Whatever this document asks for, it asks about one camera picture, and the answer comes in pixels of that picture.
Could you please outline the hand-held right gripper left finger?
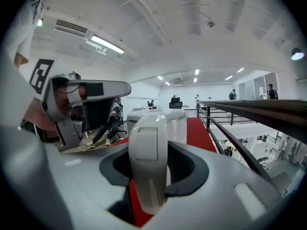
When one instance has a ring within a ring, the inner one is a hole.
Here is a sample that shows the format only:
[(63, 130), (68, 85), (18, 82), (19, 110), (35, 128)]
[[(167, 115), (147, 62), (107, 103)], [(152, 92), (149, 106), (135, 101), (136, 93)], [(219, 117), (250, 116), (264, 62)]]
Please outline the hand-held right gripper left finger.
[(108, 210), (124, 198), (125, 188), (112, 185), (100, 172), (106, 156), (124, 145), (107, 149), (61, 154), (52, 144), (45, 144), (49, 168), (59, 189), (75, 230), (130, 230), (132, 225)]

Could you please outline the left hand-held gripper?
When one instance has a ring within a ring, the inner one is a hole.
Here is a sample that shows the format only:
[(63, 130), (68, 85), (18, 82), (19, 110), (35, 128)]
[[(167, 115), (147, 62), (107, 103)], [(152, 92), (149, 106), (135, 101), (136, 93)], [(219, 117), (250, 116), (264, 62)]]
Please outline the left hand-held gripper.
[[(43, 112), (55, 124), (62, 143), (61, 150), (79, 146), (84, 132), (92, 131), (105, 125), (113, 109), (116, 98), (131, 93), (131, 86), (123, 81), (88, 80), (85, 84), (85, 96), (79, 90), (81, 76), (76, 71), (68, 71), (60, 60), (40, 58), (32, 72), (29, 83), (35, 89)], [(54, 92), (60, 87), (67, 87), (70, 107), (83, 105), (83, 117), (65, 116), (59, 110)]]

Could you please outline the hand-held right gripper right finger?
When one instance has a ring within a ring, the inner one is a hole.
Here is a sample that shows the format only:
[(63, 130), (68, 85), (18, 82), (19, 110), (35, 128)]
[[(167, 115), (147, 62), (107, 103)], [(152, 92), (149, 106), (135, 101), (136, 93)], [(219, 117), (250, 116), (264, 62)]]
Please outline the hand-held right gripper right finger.
[(206, 182), (194, 193), (170, 197), (145, 225), (145, 230), (257, 230), (274, 220), (282, 197), (263, 177), (225, 155), (170, 142), (203, 159)]

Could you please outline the person's left hand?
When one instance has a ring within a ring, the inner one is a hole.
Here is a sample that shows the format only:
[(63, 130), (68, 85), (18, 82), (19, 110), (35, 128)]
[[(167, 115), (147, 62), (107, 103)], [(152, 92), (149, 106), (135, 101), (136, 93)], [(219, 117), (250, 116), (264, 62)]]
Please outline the person's left hand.
[(76, 116), (82, 116), (83, 111), (81, 107), (70, 107), (70, 102), (67, 97), (67, 87), (60, 87), (58, 89), (55, 89), (54, 96), (56, 104), (59, 108), (59, 110), (62, 112), (63, 115), (76, 115)]

